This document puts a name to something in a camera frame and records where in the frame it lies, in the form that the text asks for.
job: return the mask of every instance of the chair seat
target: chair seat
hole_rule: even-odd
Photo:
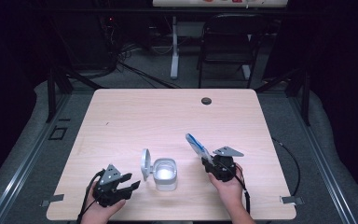
[[[208,43],[205,63],[251,63],[254,60],[247,36],[208,36],[204,41]]]

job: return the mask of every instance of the chair backrest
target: chair backrest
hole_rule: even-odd
[[[268,26],[267,20],[258,14],[219,14],[208,19],[203,34],[260,35]]]

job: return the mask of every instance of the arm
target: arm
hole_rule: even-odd
[[[237,164],[236,175],[241,178],[241,167]],[[236,178],[228,182],[217,180],[213,174],[208,173],[212,184],[216,187],[219,197],[227,209],[233,224],[254,224],[254,220],[248,214],[242,204],[242,186]]]
[[[115,214],[118,210],[120,210],[124,204],[125,200],[121,200],[118,203],[113,204],[109,207],[102,207],[97,203],[94,203],[94,198],[92,197],[92,192],[95,187],[94,182],[89,190],[89,195],[87,197],[86,208],[92,203],[91,207],[87,212],[83,215],[81,223],[82,224],[106,224],[109,221],[109,218]]]

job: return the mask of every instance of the black chair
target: black chair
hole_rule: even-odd
[[[268,29],[268,22],[255,14],[220,14],[208,19],[202,30],[198,61],[199,88],[202,82],[202,65],[249,65],[250,76],[246,88],[250,88],[260,43]]]

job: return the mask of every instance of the container lid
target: container lid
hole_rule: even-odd
[[[150,152],[149,149],[144,148],[142,151],[142,159],[141,159],[141,171],[142,175],[144,175],[144,181],[146,181],[147,177],[152,173],[153,166],[151,164]]]

